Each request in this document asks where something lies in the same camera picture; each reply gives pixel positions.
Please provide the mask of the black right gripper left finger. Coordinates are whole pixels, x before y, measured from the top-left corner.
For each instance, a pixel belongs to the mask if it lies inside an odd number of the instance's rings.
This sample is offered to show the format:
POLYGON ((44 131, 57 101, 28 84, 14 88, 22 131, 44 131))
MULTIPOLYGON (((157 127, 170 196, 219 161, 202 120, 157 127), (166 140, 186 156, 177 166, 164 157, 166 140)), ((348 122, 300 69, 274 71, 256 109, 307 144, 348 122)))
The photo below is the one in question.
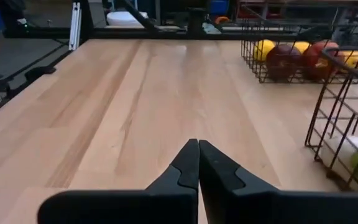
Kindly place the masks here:
POLYGON ((38 224, 198 224, 200 148, 189 139, 142 190, 67 190, 46 199, 38 224))

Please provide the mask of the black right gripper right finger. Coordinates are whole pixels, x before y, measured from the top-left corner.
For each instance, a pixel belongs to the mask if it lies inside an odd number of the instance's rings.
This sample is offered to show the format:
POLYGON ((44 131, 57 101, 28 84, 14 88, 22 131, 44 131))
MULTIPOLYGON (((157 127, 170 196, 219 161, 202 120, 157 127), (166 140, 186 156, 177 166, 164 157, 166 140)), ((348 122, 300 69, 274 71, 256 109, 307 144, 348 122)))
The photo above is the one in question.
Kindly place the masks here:
POLYGON ((200 186, 209 224, 358 224, 358 193, 280 190, 206 140, 200 186))

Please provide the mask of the white garlic bulb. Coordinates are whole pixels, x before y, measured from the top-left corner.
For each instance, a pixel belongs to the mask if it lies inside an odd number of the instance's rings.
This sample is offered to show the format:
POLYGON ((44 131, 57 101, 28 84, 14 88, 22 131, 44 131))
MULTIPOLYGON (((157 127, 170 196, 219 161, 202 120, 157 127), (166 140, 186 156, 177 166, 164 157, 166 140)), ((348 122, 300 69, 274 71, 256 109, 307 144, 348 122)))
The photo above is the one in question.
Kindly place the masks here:
POLYGON ((349 135, 345 137, 341 146, 341 136, 328 138, 319 150, 319 156, 326 166, 330 166, 336 151, 339 151, 334 165, 344 164, 350 166, 351 156, 358 151, 358 136, 349 135))

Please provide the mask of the dark red apple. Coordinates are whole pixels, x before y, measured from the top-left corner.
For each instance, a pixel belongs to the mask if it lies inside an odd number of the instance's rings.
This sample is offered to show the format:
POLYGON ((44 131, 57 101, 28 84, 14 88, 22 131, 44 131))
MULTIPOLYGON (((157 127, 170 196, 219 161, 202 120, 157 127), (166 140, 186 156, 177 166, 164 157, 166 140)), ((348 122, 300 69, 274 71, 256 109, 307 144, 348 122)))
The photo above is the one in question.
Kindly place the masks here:
POLYGON ((287 80, 296 73, 301 56, 301 52, 292 45, 275 46, 265 60, 268 77, 272 80, 287 80))

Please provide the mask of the yellow lemon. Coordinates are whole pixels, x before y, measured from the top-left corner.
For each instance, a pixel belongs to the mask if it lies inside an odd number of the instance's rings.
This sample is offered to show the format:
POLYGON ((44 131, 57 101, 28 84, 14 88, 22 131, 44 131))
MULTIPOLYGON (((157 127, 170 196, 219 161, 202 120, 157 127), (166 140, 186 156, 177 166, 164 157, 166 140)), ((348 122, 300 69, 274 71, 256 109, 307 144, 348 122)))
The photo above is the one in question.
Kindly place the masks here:
POLYGON ((293 47, 296 48, 301 54, 304 53, 306 49, 309 48, 311 44, 305 41, 297 41, 293 44, 293 47))
POLYGON ((258 62, 264 62, 267 54, 275 47, 275 43, 268 39, 258 41, 254 45, 253 58, 258 62))
POLYGON ((344 57, 344 63, 349 68, 358 69, 358 50, 341 50, 339 54, 344 57))

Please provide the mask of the red orange apple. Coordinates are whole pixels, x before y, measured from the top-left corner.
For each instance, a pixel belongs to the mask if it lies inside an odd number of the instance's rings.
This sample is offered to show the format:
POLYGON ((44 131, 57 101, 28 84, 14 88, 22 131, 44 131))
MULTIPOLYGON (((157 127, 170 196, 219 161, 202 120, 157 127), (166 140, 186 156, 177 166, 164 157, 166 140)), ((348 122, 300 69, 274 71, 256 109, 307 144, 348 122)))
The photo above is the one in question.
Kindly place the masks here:
POLYGON ((332 63, 320 56, 325 48, 338 48, 339 45, 331 40, 315 42, 302 55, 301 65, 303 77, 314 82, 327 80, 337 71, 332 63))

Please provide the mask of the white round bucket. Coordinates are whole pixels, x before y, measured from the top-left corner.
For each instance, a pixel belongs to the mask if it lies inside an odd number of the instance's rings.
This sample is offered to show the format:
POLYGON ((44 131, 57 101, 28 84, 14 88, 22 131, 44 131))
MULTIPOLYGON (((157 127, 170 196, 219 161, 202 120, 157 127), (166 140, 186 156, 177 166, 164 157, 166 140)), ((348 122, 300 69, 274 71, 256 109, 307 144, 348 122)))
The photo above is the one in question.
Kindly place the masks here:
POLYGON ((109 26, 114 27, 142 27, 142 24, 127 11, 113 11, 106 16, 109 26))

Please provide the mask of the silver aluminium profile bar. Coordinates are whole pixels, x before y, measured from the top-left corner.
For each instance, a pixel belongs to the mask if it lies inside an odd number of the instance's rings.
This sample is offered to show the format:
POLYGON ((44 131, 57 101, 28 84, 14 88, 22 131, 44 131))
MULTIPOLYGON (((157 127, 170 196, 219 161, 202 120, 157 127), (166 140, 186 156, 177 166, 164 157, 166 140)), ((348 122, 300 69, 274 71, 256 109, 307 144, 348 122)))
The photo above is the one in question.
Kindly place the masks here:
POLYGON ((81 30, 81 6, 80 2, 73 2, 71 27, 70 27, 70 39, 68 49, 71 51, 76 50, 79 47, 81 30))

